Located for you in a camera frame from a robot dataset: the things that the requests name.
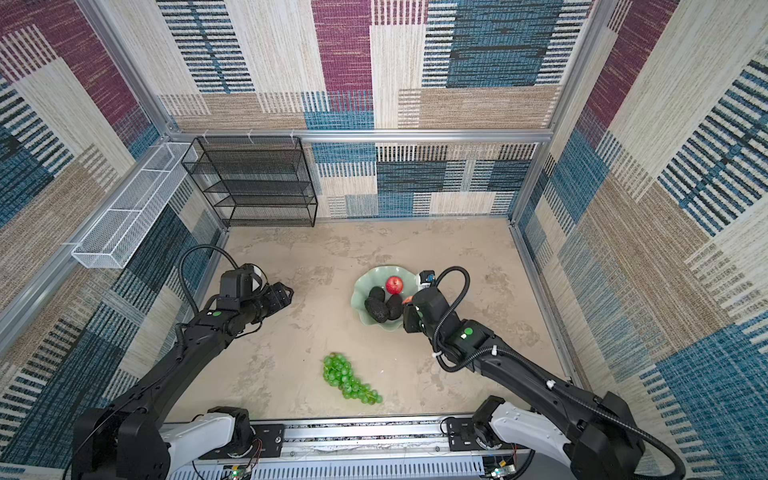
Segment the dark fake avocado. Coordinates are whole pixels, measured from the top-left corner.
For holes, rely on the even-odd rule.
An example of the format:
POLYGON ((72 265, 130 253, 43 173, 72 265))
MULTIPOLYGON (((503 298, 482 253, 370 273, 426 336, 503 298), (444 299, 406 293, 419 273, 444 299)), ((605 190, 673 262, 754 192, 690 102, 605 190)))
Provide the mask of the dark fake avocado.
POLYGON ((391 321, 397 320, 402 316, 403 311, 403 298, 399 294, 394 294, 386 301, 386 307, 388 311, 388 319, 391 321))
POLYGON ((368 297, 380 302, 384 302, 386 300, 386 292, 382 287, 375 286, 370 289, 368 297))
POLYGON ((389 320, 389 308, 384 301, 369 297, 364 302, 368 315, 377 323, 385 323, 389 320))

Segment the light green scalloped fruit bowl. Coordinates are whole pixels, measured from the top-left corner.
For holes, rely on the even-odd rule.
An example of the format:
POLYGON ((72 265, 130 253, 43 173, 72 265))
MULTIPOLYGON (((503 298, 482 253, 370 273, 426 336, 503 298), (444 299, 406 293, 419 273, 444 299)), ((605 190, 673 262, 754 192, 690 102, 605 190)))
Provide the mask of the light green scalloped fruit bowl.
POLYGON ((379 323, 368 314, 364 306, 364 302, 368 298, 370 290, 373 287, 384 288, 386 281, 392 276, 397 276, 403 281, 404 286, 401 293, 403 298, 408 298, 419 290, 419 276, 403 267, 384 265, 369 270, 355 282, 350 300, 351 307, 363 325, 379 327, 387 332, 394 332, 402 329, 403 316, 400 316, 396 320, 379 323))

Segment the green fake grape bunch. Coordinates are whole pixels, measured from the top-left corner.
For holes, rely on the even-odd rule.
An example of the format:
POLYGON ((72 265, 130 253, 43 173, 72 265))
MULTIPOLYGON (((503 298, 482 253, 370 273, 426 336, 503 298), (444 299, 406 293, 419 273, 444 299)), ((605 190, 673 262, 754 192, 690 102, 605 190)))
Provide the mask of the green fake grape bunch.
POLYGON ((351 362, 343 354, 330 353, 322 363, 324 381, 339 390, 345 399, 358 400, 366 405, 383 402, 382 395, 355 374, 351 362))

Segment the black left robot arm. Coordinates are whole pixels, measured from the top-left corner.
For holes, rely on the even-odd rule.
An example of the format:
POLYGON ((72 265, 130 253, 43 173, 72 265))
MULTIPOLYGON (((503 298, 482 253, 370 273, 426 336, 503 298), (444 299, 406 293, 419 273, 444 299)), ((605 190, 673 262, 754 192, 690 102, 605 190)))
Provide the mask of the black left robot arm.
POLYGON ((242 458, 256 449, 249 414, 215 407, 188 424, 163 431, 165 420, 198 374, 246 327, 262 322, 293 300, 292 288, 270 283, 255 264, 230 263, 219 292, 193 317, 174 327, 176 343, 150 371, 102 409, 89 409, 73 425, 72 458, 65 479, 166 479, 212 451, 242 458))

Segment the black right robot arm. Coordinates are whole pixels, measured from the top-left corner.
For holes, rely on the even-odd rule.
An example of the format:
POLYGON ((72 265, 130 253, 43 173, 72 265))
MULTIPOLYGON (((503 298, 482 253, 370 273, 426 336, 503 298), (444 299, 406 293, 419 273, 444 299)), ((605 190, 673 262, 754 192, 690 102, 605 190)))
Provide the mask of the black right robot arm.
POLYGON ((669 479, 683 479, 687 469, 668 445, 640 429, 628 404, 618 395, 603 396, 557 377, 529 360, 499 335, 456 309, 469 288, 453 302, 440 291, 451 273, 470 278, 462 267, 441 273, 425 270, 419 289, 404 307, 403 327, 430 341, 433 357, 447 373, 469 370, 506 388, 530 406, 522 411, 491 396, 472 417, 479 445, 522 445, 567 466, 577 479, 639 479, 637 468, 647 447, 672 464, 669 479))

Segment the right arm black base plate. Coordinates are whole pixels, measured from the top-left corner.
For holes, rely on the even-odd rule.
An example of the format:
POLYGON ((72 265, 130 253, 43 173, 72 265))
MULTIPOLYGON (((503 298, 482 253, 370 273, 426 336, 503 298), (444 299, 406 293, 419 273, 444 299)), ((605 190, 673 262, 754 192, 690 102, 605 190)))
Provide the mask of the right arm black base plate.
POLYGON ((495 443, 480 440, 469 417, 445 417, 440 422, 440 430, 447 438, 451 452, 466 451, 511 451, 514 446, 508 443, 495 443))

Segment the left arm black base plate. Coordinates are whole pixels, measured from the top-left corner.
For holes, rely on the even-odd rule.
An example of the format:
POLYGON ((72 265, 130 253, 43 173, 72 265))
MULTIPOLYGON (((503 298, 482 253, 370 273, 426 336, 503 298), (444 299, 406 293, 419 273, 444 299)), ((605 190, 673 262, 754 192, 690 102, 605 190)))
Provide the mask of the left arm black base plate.
POLYGON ((204 454, 200 460, 256 460, 278 458, 281 455, 285 433, 284 424, 251 424, 250 430, 250 436, 244 447, 220 447, 204 454))

